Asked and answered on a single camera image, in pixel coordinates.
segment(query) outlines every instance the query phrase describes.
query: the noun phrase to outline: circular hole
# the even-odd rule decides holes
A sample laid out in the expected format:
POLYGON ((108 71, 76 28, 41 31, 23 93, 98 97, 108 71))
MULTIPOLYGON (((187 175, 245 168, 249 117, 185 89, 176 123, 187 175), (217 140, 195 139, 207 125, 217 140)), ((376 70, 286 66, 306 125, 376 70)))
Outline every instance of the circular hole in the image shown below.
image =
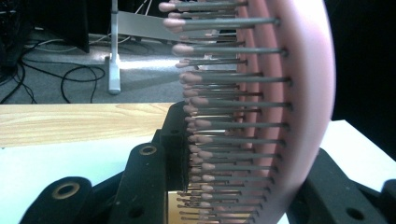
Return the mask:
POLYGON ((79 190, 79 183, 76 182, 63 183, 52 192, 52 198, 58 200, 66 199, 75 195, 78 192, 78 190, 79 190))
POLYGON ((58 193, 59 194, 67 194, 67 193, 70 193, 73 189, 74 189, 74 187, 71 185, 64 186, 63 188, 58 190, 58 193))
POLYGON ((355 219, 357 219, 357 220, 364 220, 364 215, 363 215, 363 213, 362 213, 361 211, 359 211, 358 209, 355 209, 355 208, 347 208, 347 209, 346 209, 346 212, 347 212, 347 214, 348 214, 350 217, 353 217, 353 218, 355 218, 355 219))
POLYGON ((134 207, 129 211, 130 218, 141 217, 145 213, 145 209, 142 206, 134 207))
POLYGON ((147 156, 155 153, 157 151, 156 147, 143 147, 139 150, 141 155, 147 156))

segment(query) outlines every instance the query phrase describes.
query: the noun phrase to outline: black cable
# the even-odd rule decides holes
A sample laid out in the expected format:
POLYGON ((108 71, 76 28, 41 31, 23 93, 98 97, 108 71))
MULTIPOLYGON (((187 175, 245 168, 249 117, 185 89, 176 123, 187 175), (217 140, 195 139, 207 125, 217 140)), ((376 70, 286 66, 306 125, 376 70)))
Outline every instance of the black cable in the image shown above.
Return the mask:
MULTIPOLYGON (((45 70, 43 70, 43 69, 34 67, 34 66, 32 66, 32 65, 30 65, 30 64, 28 64, 28 63, 26 63, 26 62, 24 62, 24 61, 23 61, 23 57, 24 57, 30 50, 36 48, 38 45, 39 45, 39 43, 35 44, 34 47, 32 47, 31 49, 26 50, 26 52, 24 52, 24 53, 22 54, 22 56, 21 56, 21 64, 22 64, 22 66, 27 66, 27 67, 30 67, 30 68, 32 68, 32 69, 35 69, 36 71, 42 72, 42 73, 44 73, 44 74, 47 74, 47 75, 50 75, 50 76, 53 76, 53 77, 58 77, 58 78, 60 78, 60 79, 62 80, 62 81, 61 81, 61 94, 62 94, 62 97, 63 97, 64 100, 65 100, 67 103, 69 103, 69 104, 71 104, 71 102, 70 102, 70 100, 67 99, 67 97, 66 97, 66 95, 65 95, 65 93, 64 93, 64 82, 65 82, 65 81, 74 81, 74 82, 94 82, 94 87, 93 87, 92 94, 91 94, 91 98, 90 98, 90 103, 92 103, 92 101, 93 101, 93 96, 94 96, 94 94, 95 94, 95 92, 96 92, 96 88, 97 88, 97 81, 100 80, 100 79, 102 79, 102 78, 106 75, 105 70, 103 70, 102 68, 97 67, 97 66, 88 66, 88 65, 79 64, 79 63, 63 63, 63 64, 73 64, 73 65, 76 65, 77 67, 70 69, 70 70, 67 71, 63 76, 59 76, 59 75, 57 75, 57 74, 54 74, 54 73, 45 71, 45 70), (91 73, 92 73, 93 76, 94 76, 94 79, 75 79, 75 78, 69 78, 69 77, 67 77, 69 74, 73 73, 74 71, 77 71, 77 70, 79 70, 79 69, 84 69, 84 68, 85 68, 85 69, 89 69, 89 70, 91 71, 91 73), (99 70, 100 72, 102 72, 102 75, 101 75, 101 76, 97 76, 96 73, 93 71, 93 69, 99 70)), ((40 62, 40 61, 35 61, 35 60, 30 60, 30 59, 25 59, 25 60, 26 60, 26 61, 35 62, 35 63, 56 63, 56 62, 40 62)))
POLYGON ((5 98, 3 98, 3 100, 0 101, 0 105, 3 105, 21 87, 25 79, 25 75, 26 74, 22 73, 21 81, 18 82, 18 85, 5 98))
MULTIPOLYGON (((61 93, 62 93, 62 97, 64 98, 64 100, 65 100, 68 104, 71 104, 71 102, 70 102, 69 99, 67 99, 67 97, 66 97, 66 95, 65 95, 65 93, 64 93, 64 82, 67 80, 66 77, 67 77, 68 75, 70 75, 71 73, 73 73, 74 71, 77 71, 77 70, 79 70, 79 69, 89 69, 89 70, 92 72, 92 74, 94 75, 95 79, 97 79, 96 73, 95 73, 89 66, 86 66, 86 65, 81 65, 81 66, 79 66, 79 67, 76 67, 76 68, 73 68, 73 69, 70 69, 69 71, 67 71, 67 72, 64 74, 63 78, 62 78, 62 82, 61 82, 61 93)), ((95 94, 95 92, 96 92, 96 87, 97 87, 97 80, 94 81, 94 87, 93 87, 93 91, 92 91, 92 94, 91 94, 90 103, 92 103, 92 101, 93 101, 93 96, 94 96, 94 94, 95 94)))
POLYGON ((12 80, 13 77, 14 77, 14 75, 12 75, 12 76, 4 75, 4 73, 2 73, 0 71, 0 86, 6 85, 10 80, 12 80))
MULTIPOLYGON (((24 66, 21 65, 21 64, 19 64, 19 66, 21 67, 22 73, 26 74, 26 70, 25 70, 24 66)), ((14 77, 14 80, 17 83, 21 82, 21 78, 20 78, 20 76, 18 74, 14 77)), ((30 99, 32 99, 30 104, 37 104, 37 101, 35 100, 35 94, 33 93, 33 90, 30 87, 28 87, 26 84, 24 84, 23 82, 21 82, 21 83, 22 83, 22 86, 24 87, 26 93, 30 96, 30 99)))
MULTIPOLYGON (((43 42, 45 42, 45 40, 33 40, 33 39, 31 39, 30 41, 35 41, 35 43, 37 44, 40 44, 40 43, 43 43, 43 42)), ((133 48, 133 49, 128 49, 128 48, 126 48, 125 46, 123 46, 121 43, 119 44, 119 50, 120 49, 125 49, 125 50, 128 50, 128 51, 130 51, 130 52, 132 52, 133 54, 138 54, 138 55, 151 55, 151 54, 155 54, 155 53, 160 53, 160 52, 158 52, 158 50, 156 50, 154 47, 152 47, 152 46, 150 46, 150 45, 147 45, 147 44, 144 44, 144 43, 142 43, 142 42, 140 42, 140 41, 136 41, 136 40, 129 40, 128 41, 129 43, 132 43, 134 46, 138 46, 138 47, 141 47, 142 49, 144 49, 145 51, 144 52, 141 52, 141 50, 139 51, 139 50, 136 50, 135 48, 133 48)), ((51 42, 49 42, 48 44, 46 44, 46 45, 55 45, 55 46, 69 46, 67 43, 65 43, 65 42, 63 42, 63 41, 51 41, 51 42)), ((106 45, 106 46, 108 46, 108 45, 111 45, 111 42, 108 40, 108 41, 106 41, 105 39, 104 40, 102 40, 102 41, 99 41, 99 42, 95 42, 95 41, 93 41, 92 43, 90 43, 90 46, 103 46, 103 45, 106 45)))

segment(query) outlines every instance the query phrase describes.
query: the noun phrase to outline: metal pin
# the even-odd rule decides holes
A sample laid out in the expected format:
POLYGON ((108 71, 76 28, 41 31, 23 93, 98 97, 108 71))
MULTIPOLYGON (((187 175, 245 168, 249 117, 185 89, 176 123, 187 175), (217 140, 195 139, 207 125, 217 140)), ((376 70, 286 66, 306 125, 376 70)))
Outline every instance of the metal pin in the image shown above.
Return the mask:
POLYGON ((226 101, 217 99, 207 99, 202 97, 192 97, 191 103, 194 106, 257 106, 257 107, 290 107, 290 103, 285 102, 249 102, 249 101, 226 101))
POLYGON ((257 214, 257 211, 255 211, 255 210, 250 210, 250 211, 238 211, 238 210, 233 210, 233 211, 220 211, 220 210, 214 210, 214 211, 207 211, 207 210, 204 210, 204 212, 202 212, 201 213, 201 211, 200 211, 200 215, 208 215, 208 216, 216 216, 216 215, 218 215, 218 214, 230 214, 230 213, 232 213, 232 214, 248 214, 248 215, 250 215, 250 214, 257 214))
POLYGON ((197 138, 200 137, 201 135, 209 135, 209 136, 224 136, 225 132, 209 132, 209 131, 200 131, 200 132, 194 132, 194 135, 191 135, 189 137, 189 140, 191 142, 195 143, 205 143, 205 142, 200 142, 197 138))
POLYGON ((188 60, 188 61, 183 61, 182 63, 177 63, 176 67, 177 68, 183 68, 183 67, 188 67, 188 66, 198 66, 198 65, 215 65, 215 64, 238 64, 238 63, 246 63, 246 60, 239 60, 239 59, 233 59, 233 60, 188 60))
POLYGON ((190 140, 196 143, 232 143, 232 144, 279 144, 285 146, 285 141, 279 139, 260 139, 254 137, 239 136, 195 136, 190 140))
POLYGON ((260 203, 208 203, 208 202, 201 202, 199 203, 202 207, 261 207, 260 203))
POLYGON ((193 45, 193 47, 212 47, 212 48, 220 48, 220 47, 235 47, 235 46, 241 46, 244 45, 245 42, 240 42, 240 41, 234 41, 234 42, 219 42, 219 43, 208 43, 208 44, 196 44, 193 45))
POLYGON ((238 73, 235 70, 223 70, 223 71, 190 71, 182 73, 181 75, 198 75, 201 77, 262 77, 263 74, 261 72, 257 73, 238 73))
POLYGON ((192 105, 185 105, 183 107, 186 113, 196 113, 196 116, 213 116, 213 115, 225 115, 233 113, 261 113, 260 109, 245 109, 245 108, 198 108, 192 105))
MULTIPOLYGON (((204 192, 202 191, 197 191, 199 193, 199 196, 203 194, 204 192)), ((212 191, 210 192, 211 194, 231 194, 231 195, 242 195, 241 191, 239 190, 224 190, 224 191, 212 191)))
MULTIPOLYGON (((232 122, 235 118, 231 116, 212 116, 212 117, 205 117, 205 120, 208 121, 217 121, 217 122, 232 122)), ((192 117, 186 117, 186 121, 189 123, 194 123, 197 119, 192 117)))
POLYGON ((235 69, 225 69, 225 70, 193 70, 190 71, 193 73, 199 73, 199 74, 211 74, 211 73, 225 73, 225 74, 229 74, 229 73, 236 73, 235 69))
POLYGON ((287 52, 284 49, 279 48, 226 48, 226 47, 210 47, 210 46, 186 46, 186 45, 175 45, 172 51, 176 55, 189 55, 194 53, 246 53, 246 54, 282 54, 286 55, 287 52))
POLYGON ((205 82, 262 82, 262 83, 275 83, 275 82, 290 82, 289 77, 257 77, 257 76, 233 76, 230 75, 220 75, 220 76, 205 76, 201 74, 193 73, 183 73, 180 75, 180 82, 182 83, 205 83, 205 82))
POLYGON ((201 164, 203 162, 209 163, 234 163, 237 161, 250 161, 249 159, 202 159, 202 158, 194 158, 192 161, 193 164, 201 164))
POLYGON ((209 151, 199 151, 198 156, 202 159, 211 159, 211 158, 237 158, 237 159, 260 159, 260 158, 269 158, 275 159, 280 158, 279 154, 265 154, 265 153, 218 153, 218 152, 209 152, 209 151))
POLYGON ((220 221, 221 224, 222 220, 249 220, 253 219, 253 217, 207 217, 207 216, 198 216, 198 217, 182 217, 181 220, 205 220, 205 221, 220 221))
POLYGON ((276 18, 232 18, 215 20, 180 20, 168 18, 163 21, 165 27, 174 33, 197 30, 233 30, 253 28, 258 24, 279 24, 276 18))
POLYGON ((254 148, 242 148, 242 147, 208 147, 206 145, 202 146, 195 146, 195 145, 190 145, 189 146, 190 151, 192 153, 198 153, 202 150, 204 151, 210 151, 210 152, 247 152, 247 151, 254 151, 254 148))
POLYGON ((213 209, 213 208, 210 207, 210 206, 202 207, 202 206, 197 206, 197 205, 186 205, 186 204, 184 204, 184 205, 178 204, 178 205, 177 205, 177 208, 213 209))
POLYGON ((186 36, 182 35, 180 37, 181 41, 227 41, 234 42, 236 41, 236 36, 186 36))
POLYGON ((222 11, 208 11, 208 12, 184 12, 176 13, 171 12, 168 14, 168 18, 173 19, 186 19, 186 18, 233 18, 235 17, 234 10, 222 10, 222 11))
POLYGON ((237 186, 236 185, 202 185, 201 190, 203 192, 213 192, 215 190, 270 191, 268 187, 260 187, 260 186, 250 187, 244 185, 237 185, 237 186))
POLYGON ((210 171, 253 171, 253 170, 276 170, 274 166, 260 166, 260 165, 224 165, 203 163, 203 170, 210 171))
POLYGON ((202 193, 201 197, 203 200, 237 200, 237 201, 243 201, 246 199, 257 199, 261 200, 264 199, 265 196, 260 196, 260 195, 217 195, 217 194, 210 194, 210 193, 202 193))
POLYGON ((262 92, 248 91, 183 91, 184 97, 204 96, 204 97, 238 97, 238 96, 262 96, 262 92))
POLYGON ((205 34, 205 36, 227 36, 227 35, 236 35, 236 33, 205 34))
POLYGON ((235 8, 246 6, 248 2, 180 2, 180 3, 160 3, 159 8, 161 12, 169 12, 173 10, 208 10, 208 11, 216 11, 227 8, 235 8))
POLYGON ((224 130, 242 128, 284 128, 288 129, 287 123, 252 123, 252 122, 227 122, 207 119, 197 119, 194 121, 194 128, 197 130, 224 130))
POLYGON ((201 89, 201 90, 235 90, 239 88, 239 85, 234 83, 227 83, 227 84, 214 84, 214 83, 191 83, 186 84, 183 86, 184 90, 193 90, 193 89, 201 89))

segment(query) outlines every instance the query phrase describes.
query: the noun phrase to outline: wooden table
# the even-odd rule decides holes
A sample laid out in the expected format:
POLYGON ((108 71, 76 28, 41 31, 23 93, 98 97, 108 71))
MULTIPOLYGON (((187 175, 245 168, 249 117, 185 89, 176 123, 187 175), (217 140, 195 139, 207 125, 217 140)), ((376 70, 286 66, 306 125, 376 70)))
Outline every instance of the wooden table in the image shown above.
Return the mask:
MULTIPOLYGON (((0 147, 154 135, 171 104, 1 105, 0 147)), ((169 223, 181 223, 170 194, 169 223)))

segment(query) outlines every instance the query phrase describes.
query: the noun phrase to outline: metal stand leg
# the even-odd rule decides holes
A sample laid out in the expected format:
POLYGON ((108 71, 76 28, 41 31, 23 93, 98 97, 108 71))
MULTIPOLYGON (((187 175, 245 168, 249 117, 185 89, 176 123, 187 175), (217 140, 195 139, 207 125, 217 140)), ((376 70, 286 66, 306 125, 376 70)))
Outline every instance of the metal stand leg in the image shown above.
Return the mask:
POLYGON ((120 56, 118 54, 119 39, 119 8, 118 0, 112 0, 111 6, 111 55, 108 65, 108 92, 119 94, 120 89, 120 56))

